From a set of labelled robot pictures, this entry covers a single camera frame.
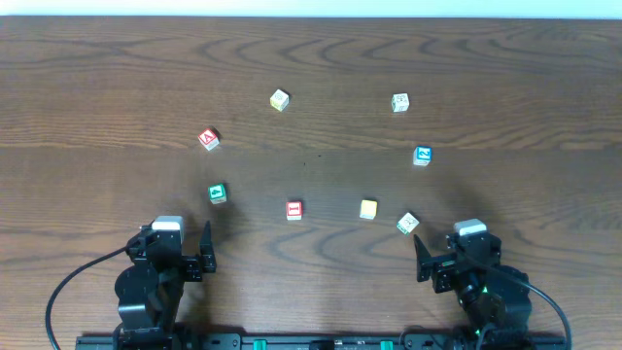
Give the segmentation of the blue number 2 block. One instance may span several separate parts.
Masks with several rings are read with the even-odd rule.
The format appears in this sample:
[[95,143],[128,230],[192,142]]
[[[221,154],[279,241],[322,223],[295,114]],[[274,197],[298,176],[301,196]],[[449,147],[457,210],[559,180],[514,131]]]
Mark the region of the blue number 2 block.
[[413,164],[416,166],[427,166],[432,161],[432,148],[417,146],[413,153]]

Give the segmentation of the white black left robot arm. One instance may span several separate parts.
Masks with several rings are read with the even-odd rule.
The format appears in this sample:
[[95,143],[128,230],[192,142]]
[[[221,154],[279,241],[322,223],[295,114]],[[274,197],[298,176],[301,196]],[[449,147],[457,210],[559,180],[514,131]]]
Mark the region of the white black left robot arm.
[[184,220],[159,216],[128,240],[124,251],[132,266],[117,278],[121,324],[113,347],[127,350],[201,349],[202,339],[176,322],[184,286],[200,282],[217,268],[211,225],[206,224],[199,252],[183,253]]

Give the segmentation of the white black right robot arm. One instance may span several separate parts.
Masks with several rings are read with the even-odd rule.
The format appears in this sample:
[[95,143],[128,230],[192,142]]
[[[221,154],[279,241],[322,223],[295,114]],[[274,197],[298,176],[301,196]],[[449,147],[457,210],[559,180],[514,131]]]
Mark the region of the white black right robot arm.
[[450,252],[434,257],[414,237],[417,280],[437,294],[453,292],[469,320],[444,341],[445,349],[522,349],[532,312],[527,274],[501,264],[501,240],[488,231],[447,236]]

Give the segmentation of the red letter A block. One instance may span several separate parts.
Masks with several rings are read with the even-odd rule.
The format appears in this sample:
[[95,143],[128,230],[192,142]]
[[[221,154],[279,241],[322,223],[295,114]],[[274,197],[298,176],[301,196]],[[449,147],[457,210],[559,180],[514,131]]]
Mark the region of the red letter A block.
[[212,127],[204,129],[198,134],[197,139],[208,152],[211,152],[220,145],[220,136]]

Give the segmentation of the red letter I block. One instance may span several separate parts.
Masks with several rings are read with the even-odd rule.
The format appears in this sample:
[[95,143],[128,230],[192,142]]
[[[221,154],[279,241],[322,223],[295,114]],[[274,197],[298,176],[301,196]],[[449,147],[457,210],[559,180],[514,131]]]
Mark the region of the red letter I block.
[[301,201],[288,201],[286,203],[286,218],[288,221],[301,220],[303,216],[303,205]]

